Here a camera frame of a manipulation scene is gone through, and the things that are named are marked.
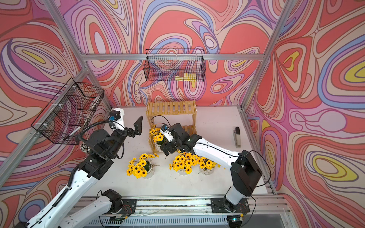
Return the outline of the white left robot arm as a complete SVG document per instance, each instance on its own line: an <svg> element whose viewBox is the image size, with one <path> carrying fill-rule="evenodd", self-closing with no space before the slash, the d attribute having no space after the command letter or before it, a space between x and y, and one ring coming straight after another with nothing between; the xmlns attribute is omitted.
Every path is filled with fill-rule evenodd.
<svg viewBox="0 0 365 228"><path fill-rule="evenodd" d="M124 126L123 110L111 111L107 120L85 127L78 138L90 148L87 158L71 172L67 185L38 214L27 222L19 222L17 228L83 228L90 221L109 212L130 216L136 200L124 202L121 195L109 189L95 201L68 215L81 197L106 174L113 165L117 153L124 148L127 137L142 133L143 117L134 123L134 128Z"/></svg>

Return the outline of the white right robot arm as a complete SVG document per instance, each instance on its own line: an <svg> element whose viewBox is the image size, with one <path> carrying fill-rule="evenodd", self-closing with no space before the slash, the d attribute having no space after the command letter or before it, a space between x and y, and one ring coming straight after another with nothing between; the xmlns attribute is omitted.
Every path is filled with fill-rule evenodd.
<svg viewBox="0 0 365 228"><path fill-rule="evenodd" d="M160 133L167 139L160 147L166 156L180 150L209 159L230 171L233 186L221 198L222 205L213 206L213 209L236 212L243 200L253 194L262 177L262 171L249 151L230 151L214 145L200 135L189 135L180 123L171 127L164 124Z"/></svg>

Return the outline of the sunflower pot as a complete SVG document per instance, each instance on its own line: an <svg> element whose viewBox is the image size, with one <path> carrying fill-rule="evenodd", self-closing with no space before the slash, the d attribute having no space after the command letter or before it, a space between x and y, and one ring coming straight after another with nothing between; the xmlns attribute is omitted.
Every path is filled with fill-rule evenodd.
<svg viewBox="0 0 365 228"><path fill-rule="evenodd" d="M180 175L189 175L193 167L198 164L198 156L191 153L180 153L169 164L169 170L173 170Z"/></svg>
<svg viewBox="0 0 365 228"><path fill-rule="evenodd" d="M127 167L127 176L134 176L135 178L151 178L155 167L158 165L153 163L155 158L158 158L158 154L142 154L138 158L133 158Z"/></svg>
<svg viewBox="0 0 365 228"><path fill-rule="evenodd" d="M204 175L210 175L216 168L221 167L218 163L204 157L199 157L197 159L197 164L201 169L200 173L203 173Z"/></svg>
<svg viewBox="0 0 365 228"><path fill-rule="evenodd" d="M153 148L159 152L162 153L163 151L161 150L161 145L163 145L167 139L166 137L163 135L163 133L161 133L161 128L157 127L155 124L152 125L152 128L149 131L149 136L150 136L150 142L153 145Z"/></svg>

